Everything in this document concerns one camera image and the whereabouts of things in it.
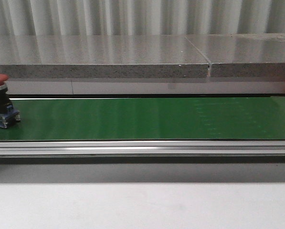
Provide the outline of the green conveyor belt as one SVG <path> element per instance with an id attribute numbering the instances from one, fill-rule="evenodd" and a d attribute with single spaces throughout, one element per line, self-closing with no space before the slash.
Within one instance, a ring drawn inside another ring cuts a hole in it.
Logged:
<path id="1" fill-rule="evenodd" d="M 285 97 L 15 100 L 0 141 L 285 140 Z"/>

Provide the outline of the grey granite countertop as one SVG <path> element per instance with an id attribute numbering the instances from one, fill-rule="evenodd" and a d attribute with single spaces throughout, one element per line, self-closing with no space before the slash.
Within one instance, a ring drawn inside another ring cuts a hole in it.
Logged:
<path id="1" fill-rule="evenodd" d="M 0 35 L 13 95 L 285 95 L 285 34 Z"/>

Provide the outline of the red mushroom push button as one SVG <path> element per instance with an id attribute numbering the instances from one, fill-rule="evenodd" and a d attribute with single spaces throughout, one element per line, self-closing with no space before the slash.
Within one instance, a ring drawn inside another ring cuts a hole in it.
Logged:
<path id="1" fill-rule="evenodd" d="M 14 108 L 12 101 L 7 95 L 8 87 L 6 81 L 8 75 L 0 73 L 0 128 L 8 128 L 20 122 L 20 112 Z"/>

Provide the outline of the grey pleated curtain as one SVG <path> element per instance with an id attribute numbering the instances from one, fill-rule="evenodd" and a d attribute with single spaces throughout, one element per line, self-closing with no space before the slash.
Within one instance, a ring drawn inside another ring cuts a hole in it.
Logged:
<path id="1" fill-rule="evenodd" d="M 0 0 L 0 35 L 285 33 L 285 0 Z"/>

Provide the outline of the aluminium conveyor frame rail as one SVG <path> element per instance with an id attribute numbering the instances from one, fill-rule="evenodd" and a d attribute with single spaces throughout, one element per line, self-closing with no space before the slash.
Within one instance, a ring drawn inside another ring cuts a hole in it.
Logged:
<path id="1" fill-rule="evenodd" d="M 285 163 L 285 140 L 0 141 L 0 164 Z"/>

